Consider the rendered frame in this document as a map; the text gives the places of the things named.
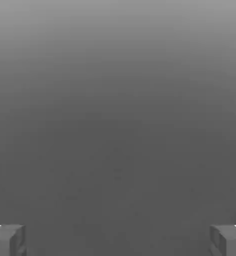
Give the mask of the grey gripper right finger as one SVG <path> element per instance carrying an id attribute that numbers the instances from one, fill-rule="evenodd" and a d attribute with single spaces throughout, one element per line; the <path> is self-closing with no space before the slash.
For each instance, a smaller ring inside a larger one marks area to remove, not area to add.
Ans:
<path id="1" fill-rule="evenodd" d="M 210 256 L 236 256 L 236 224 L 211 225 Z"/>

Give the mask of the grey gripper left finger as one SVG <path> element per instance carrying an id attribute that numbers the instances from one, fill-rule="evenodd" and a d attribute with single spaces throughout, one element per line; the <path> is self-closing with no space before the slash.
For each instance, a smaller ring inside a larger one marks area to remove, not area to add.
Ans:
<path id="1" fill-rule="evenodd" d="M 25 225 L 0 224 L 0 256 L 27 256 Z"/>

